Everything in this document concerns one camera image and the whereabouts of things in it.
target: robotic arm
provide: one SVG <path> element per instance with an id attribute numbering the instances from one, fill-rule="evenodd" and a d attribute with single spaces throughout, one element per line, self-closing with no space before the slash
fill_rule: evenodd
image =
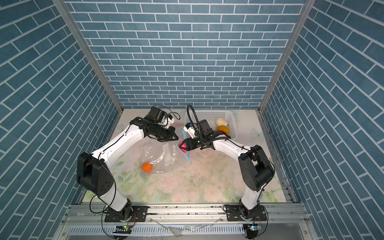
<path id="1" fill-rule="evenodd" d="M 129 220 L 133 212 L 131 202 L 116 189 L 109 169 L 118 157 L 144 137 L 159 142 L 178 140 L 175 128 L 170 127 L 174 121 L 171 115 L 152 107 L 146 117 L 133 119 L 122 133 L 106 145 L 91 154 L 83 152 L 78 157 L 77 182 L 109 205 L 121 221 Z"/>
<path id="2" fill-rule="evenodd" d="M 189 116 L 189 108 L 195 116 L 196 124 Z M 272 167 L 272 163 L 266 157 L 263 149 L 259 145 L 244 146 L 231 141 L 230 137 L 225 134 L 213 131 L 206 120 L 198 121 L 191 105 L 187 106 L 187 112 L 190 122 L 186 124 L 184 130 L 191 137 L 183 140 L 179 144 L 179 148 L 187 152 L 198 147 L 200 149 L 210 147 L 238 160 L 243 180 L 247 186 L 240 199 L 238 212 L 244 220 L 252 219 L 255 215 L 261 217 L 260 212 L 263 212 L 264 207 L 259 204 L 259 198 L 263 188 L 275 174 L 275 168 Z"/>

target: plastic basket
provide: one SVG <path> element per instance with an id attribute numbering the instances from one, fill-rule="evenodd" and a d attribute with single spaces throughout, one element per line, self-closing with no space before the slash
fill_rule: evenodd
<path id="1" fill-rule="evenodd" d="M 237 126 L 236 126 L 236 121 L 235 117 L 233 116 L 233 113 L 228 110 L 195 110 L 197 118 L 199 121 L 205 119 L 207 120 L 209 126 L 217 131 L 217 126 L 216 126 L 216 119 L 222 118 L 227 121 L 229 128 L 229 136 L 231 136 L 232 140 L 236 140 L 237 137 Z M 193 122 L 196 122 L 195 117 L 192 113 L 192 111 L 189 111 L 189 114 L 192 118 Z M 187 112 L 184 115 L 184 124 L 187 124 L 189 122 Z"/>

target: brick wallpaper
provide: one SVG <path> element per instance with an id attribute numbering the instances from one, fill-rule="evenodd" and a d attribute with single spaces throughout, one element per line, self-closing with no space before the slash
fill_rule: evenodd
<path id="1" fill-rule="evenodd" d="M 255 109 L 304 1 L 66 3 L 125 108 Z"/>
<path id="2" fill-rule="evenodd" d="M 0 0 L 0 239 L 50 239 L 117 110 L 51 0 Z"/>
<path id="3" fill-rule="evenodd" d="M 384 239 L 383 13 L 317 0 L 265 109 L 319 239 Z"/>

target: aluminum frame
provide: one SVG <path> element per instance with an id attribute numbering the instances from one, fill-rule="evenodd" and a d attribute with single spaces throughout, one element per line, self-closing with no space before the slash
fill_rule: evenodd
<path id="1" fill-rule="evenodd" d="M 281 162 L 281 158 L 279 156 L 279 153 L 276 149 L 276 146 L 274 144 L 274 141 L 271 136 L 271 132 L 269 131 L 269 128 L 266 124 L 265 118 L 262 113 L 259 111 L 256 111 L 257 117 L 259 119 L 260 125 L 263 130 L 264 138 L 266 140 L 266 144 L 268 146 L 269 152 L 271 154 L 271 157 L 273 159 L 273 163 L 275 165 L 275 170 L 277 173 L 277 176 L 279 178 L 281 187 L 284 189 L 286 188 L 289 192 L 289 195 L 291 197 L 292 202 L 297 202 L 297 197 L 295 195 L 295 192 L 293 191 L 293 187 L 289 182 L 288 175 L 286 174 L 284 170 L 283 163 Z"/>
<path id="2" fill-rule="evenodd" d="M 132 205 L 146 205 L 148 212 L 145 222 L 137 222 L 136 226 L 149 227 L 157 225 L 159 221 L 163 225 L 200 225 L 215 224 L 215 226 L 238 226 L 238 224 L 250 223 L 250 221 L 228 222 L 226 213 L 222 209 L 224 204 L 233 203 L 133 203 Z M 302 203 L 263 203 L 268 215 L 269 223 L 299 223 L 303 224 L 301 229 L 309 232 L 306 226 L 310 225 L 309 217 Z M 95 211 L 101 211 L 105 204 L 93 204 Z M 100 226 L 101 214 L 93 214 L 89 211 L 89 204 L 70 205 L 68 211 L 59 226 L 53 239 L 65 240 L 72 227 Z M 123 223 L 103 222 L 104 228 Z"/>
<path id="3" fill-rule="evenodd" d="M 99 81 L 104 86 L 105 90 L 107 91 L 108 95 L 110 96 L 112 102 L 115 104 L 117 110 L 121 114 L 123 111 L 123 107 L 120 104 L 120 101 L 116 97 L 115 93 L 113 92 L 111 85 L 109 84 L 107 78 L 104 75 L 103 70 L 101 69 L 99 63 L 97 62 L 95 56 L 93 55 L 89 45 L 85 41 L 85 38 L 83 34 L 80 31 L 79 26 L 76 24 L 72 14 L 70 13 L 67 5 L 65 4 L 64 0 L 52 0 L 53 4 L 55 5 L 57 11 L 60 13 L 61 17 L 63 18 L 65 24 L 71 31 L 73 37 L 75 38 L 76 42 L 78 43 L 80 49 L 83 51 L 85 57 L 88 59 L 89 64 L 95 71 L 97 77 L 99 78 Z"/>
<path id="4" fill-rule="evenodd" d="M 304 4 L 304 6 L 300 12 L 299 18 L 297 19 L 297 22 L 296 22 L 296 24 L 292 30 L 291 36 L 290 36 L 288 43 L 284 49 L 284 52 L 281 55 L 279 64 L 277 65 L 275 72 L 272 75 L 271 81 L 270 81 L 268 87 L 266 88 L 266 92 L 265 92 L 264 97 L 262 99 L 262 102 L 260 103 L 260 106 L 259 106 L 260 112 L 263 112 L 264 108 L 266 107 L 266 104 L 272 95 L 273 89 L 275 88 L 277 81 L 279 80 L 279 77 L 283 71 L 283 68 L 285 67 L 285 64 L 288 61 L 288 57 L 291 54 L 292 49 L 295 46 L 297 39 L 299 38 L 301 30 L 303 29 L 304 23 L 307 20 L 315 2 L 316 2 L 316 0 L 306 0 L 305 4 Z"/>

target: floral tablecloth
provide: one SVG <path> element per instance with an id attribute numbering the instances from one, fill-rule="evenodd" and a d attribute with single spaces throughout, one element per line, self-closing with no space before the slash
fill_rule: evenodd
<path id="1" fill-rule="evenodd" d="M 144 116 L 147 112 L 141 109 L 124 110 L 113 136 L 119 134 L 133 116 Z M 185 111 L 177 112 L 184 116 Z M 232 112 L 238 126 L 237 141 L 249 146 L 260 145 L 272 161 L 256 112 Z M 181 123 L 179 121 L 173 126 L 181 129 Z M 164 157 L 159 157 L 162 151 L 158 150 L 163 144 L 144 138 L 128 149 L 112 166 L 111 172 L 117 188 L 132 202 L 238 202 L 244 194 L 246 185 L 237 159 L 213 149 L 195 149 L 190 152 L 188 162 L 178 149 L 172 148 L 176 143 L 170 142 L 169 149 L 171 153 L 174 150 L 174 155 L 167 162 Z M 141 169 L 144 162 L 156 159 L 160 161 L 154 164 L 149 174 Z M 286 202 L 276 174 L 264 189 L 261 202 Z M 93 195 L 87 191 L 83 202 L 89 202 Z"/>

